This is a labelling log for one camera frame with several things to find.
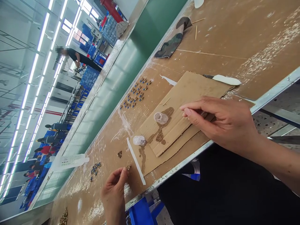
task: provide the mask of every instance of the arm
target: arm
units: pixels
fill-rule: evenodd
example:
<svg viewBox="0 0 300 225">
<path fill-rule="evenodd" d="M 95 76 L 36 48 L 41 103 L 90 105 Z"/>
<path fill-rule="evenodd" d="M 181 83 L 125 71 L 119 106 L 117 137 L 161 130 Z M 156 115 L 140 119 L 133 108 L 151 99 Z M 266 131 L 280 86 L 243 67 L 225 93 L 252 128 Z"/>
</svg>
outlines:
<svg viewBox="0 0 300 225">
<path fill-rule="evenodd" d="M 119 168 L 112 172 L 101 190 L 101 200 L 107 225 L 126 224 L 124 185 L 128 171 Z"/>
<path fill-rule="evenodd" d="M 180 109 L 184 111 L 183 117 L 188 117 L 215 143 L 265 167 L 300 195 L 300 154 L 261 136 L 246 104 L 202 97 Z M 214 114 L 216 121 L 204 120 L 195 110 Z"/>
<path fill-rule="evenodd" d="M 80 55 L 78 52 L 76 52 L 75 56 L 77 58 L 77 62 L 75 62 L 75 64 L 76 64 L 76 67 L 79 68 L 80 67 Z"/>
</svg>

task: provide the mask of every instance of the clear plastic cup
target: clear plastic cup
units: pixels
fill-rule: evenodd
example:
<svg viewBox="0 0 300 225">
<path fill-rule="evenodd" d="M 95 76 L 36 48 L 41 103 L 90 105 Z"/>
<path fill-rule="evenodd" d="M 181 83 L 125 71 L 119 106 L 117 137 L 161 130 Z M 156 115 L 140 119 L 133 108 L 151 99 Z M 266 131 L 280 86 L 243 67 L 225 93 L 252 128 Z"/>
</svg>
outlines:
<svg viewBox="0 0 300 225">
<path fill-rule="evenodd" d="M 160 124 L 165 124 L 168 122 L 168 116 L 164 113 L 157 112 L 154 114 L 154 120 Z"/>
<path fill-rule="evenodd" d="M 133 144 L 144 146 L 146 144 L 146 140 L 145 140 L 144 136 L 134 136 Z"/>
</svg>

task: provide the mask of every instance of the wooden stick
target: wooden stick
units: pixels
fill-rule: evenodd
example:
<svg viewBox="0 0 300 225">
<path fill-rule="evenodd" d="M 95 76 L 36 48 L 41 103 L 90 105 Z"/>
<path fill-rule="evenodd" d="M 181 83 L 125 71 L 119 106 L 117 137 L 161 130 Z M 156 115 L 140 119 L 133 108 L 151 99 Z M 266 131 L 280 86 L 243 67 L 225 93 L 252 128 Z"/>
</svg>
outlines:
<svg viewBox="0 0 300 225">
<path fill-rule="evenodd" d="M 192 24 L 194 24 L 194 23 L 196 23 L 196 22 L 199 22 L 199 21 L 201 21 L 201 20 L 204 20 L 205 18 L 203 18 L 203 19 L 200 19 L 200 20 L 197 20 L 197 21 L 195 21 L 195 22 L 192 22 Z"/>
<path fill-rule="evenodd" d="M 171 98 L 171 97 L 170 97 Z M 167 100 L 167 101 L 169 101 L 170 100 L 170 98 Z M 163 106 L 167 103 L 167 101 L 163 104 Z"/>
</svg>

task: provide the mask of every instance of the camouflage fabric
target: camouflage fabric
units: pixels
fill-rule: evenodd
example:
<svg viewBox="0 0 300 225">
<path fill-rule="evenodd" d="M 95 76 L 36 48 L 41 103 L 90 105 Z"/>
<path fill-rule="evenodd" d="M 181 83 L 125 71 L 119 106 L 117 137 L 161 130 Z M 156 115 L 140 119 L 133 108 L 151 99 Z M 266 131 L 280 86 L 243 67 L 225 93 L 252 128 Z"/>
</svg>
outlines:
<svg viewBox="0 0 300 225">
<path fill-rule="evenodd" d="M 175 35 L 162 45 L 161 49 L 155 53 L 154 58 L 170 58 L 182 41 L 183 32 L 190 26 L 192 26 L 190 18 L 182 17 L 176 24 L 176 29 L 172 32 Z"/>
</svg>

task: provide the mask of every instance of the brown glue stain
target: brown glue stain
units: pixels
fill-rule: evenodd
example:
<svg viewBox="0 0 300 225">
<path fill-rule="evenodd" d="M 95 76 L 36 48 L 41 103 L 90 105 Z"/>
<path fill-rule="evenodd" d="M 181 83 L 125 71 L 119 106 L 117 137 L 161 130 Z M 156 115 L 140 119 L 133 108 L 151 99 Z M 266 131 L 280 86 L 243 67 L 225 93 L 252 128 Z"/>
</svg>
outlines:
<svg viewBox="0 0 300 225">
<path fill-rule="evenodd" d="M 162 113 L 166 114 L 168 116 L 168 122 L 165 123 L 165 124 L 157 123 L 158 130 L 157 130 L 157 132 L 155 134 L 152 134 L 148 138 L 148 140 L 147 140 L 148 143 L 151 143 L 153 141 L 153 139 L 155 138 L 155 136 L 156 136 L 155 140 L 157 142 L 161 142 L 163 145 L 166 144 L 166 140 L 163 139 L 163 128 L 166 127 L 170 123 L 170 121 L 172 120 L 171 115 L 174 113 L 174 108 L 172 108 L 172 107 L 167 108 L 166 110 L 162 111 Z"/>
<path fill-rule="evenodd" d="M 142 156 L 142 173 L 145 172 L 145 162 L 146 162 L 146 154 L 145 154 L 145 146 L 140 146 L 141 148 L 138 149 L 140 153 L 140 157 Z"/>
</svg>

